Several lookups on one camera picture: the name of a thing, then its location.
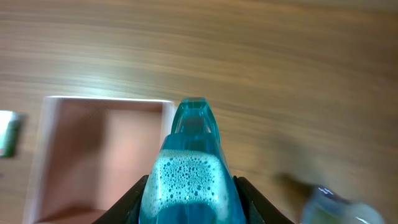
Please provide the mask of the clear spray bottle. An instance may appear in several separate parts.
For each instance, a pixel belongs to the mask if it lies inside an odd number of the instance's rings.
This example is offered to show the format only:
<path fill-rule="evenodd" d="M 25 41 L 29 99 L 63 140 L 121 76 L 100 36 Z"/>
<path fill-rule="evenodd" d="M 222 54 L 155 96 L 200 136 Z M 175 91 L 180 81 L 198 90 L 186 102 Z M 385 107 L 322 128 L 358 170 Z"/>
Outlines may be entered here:
<path fill-rule="evenodd" d="M 385 224 L 381 214 L 363 202 L 344 199 L 316 185 L 305 204 L 301 224 Z"/>

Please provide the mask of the white pink-lined box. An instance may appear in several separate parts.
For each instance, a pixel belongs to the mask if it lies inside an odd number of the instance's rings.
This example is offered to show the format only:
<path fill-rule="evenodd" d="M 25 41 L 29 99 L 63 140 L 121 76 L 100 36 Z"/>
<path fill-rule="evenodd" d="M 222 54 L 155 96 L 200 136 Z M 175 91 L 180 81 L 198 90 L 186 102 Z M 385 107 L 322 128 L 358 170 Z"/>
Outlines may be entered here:
<path fill-rule="evenodd" d="M 92 223 L 147 175 L 170 133 L 167 100 L 47 96 L 24 223 Z"/>

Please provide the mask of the teal mouthwash bottle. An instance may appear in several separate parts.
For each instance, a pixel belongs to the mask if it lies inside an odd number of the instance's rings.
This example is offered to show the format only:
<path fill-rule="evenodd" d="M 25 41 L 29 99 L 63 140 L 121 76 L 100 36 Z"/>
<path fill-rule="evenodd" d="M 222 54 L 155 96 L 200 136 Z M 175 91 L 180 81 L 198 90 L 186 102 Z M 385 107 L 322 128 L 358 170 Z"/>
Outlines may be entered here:
<path fill-rule="evenodd" d="M 204 98 L 186 98 L 149 174 L 139 223 L 245 222 L 212 110 Z"/>

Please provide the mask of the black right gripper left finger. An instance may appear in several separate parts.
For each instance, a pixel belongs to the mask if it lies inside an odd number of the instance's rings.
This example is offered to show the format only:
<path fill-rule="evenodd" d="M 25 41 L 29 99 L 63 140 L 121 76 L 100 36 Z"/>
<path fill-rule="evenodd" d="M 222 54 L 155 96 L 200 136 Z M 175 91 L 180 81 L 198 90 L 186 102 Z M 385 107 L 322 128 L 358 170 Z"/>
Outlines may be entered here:
<path fill-rule="evenodd" d="M 139 212 L 148 175 L 142 176 L 93 224 L 139 224 Z"/>

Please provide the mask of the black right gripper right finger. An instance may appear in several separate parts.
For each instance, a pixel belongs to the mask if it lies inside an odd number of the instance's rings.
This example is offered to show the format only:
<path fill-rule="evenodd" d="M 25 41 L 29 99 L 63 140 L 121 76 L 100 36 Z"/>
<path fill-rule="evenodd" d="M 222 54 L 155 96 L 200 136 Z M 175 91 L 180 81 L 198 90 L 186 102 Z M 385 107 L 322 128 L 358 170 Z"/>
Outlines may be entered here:
<path fill-rule="evenodd" d="M 294 224 L 245 177 L 233 177 L 249 224 Z"/>

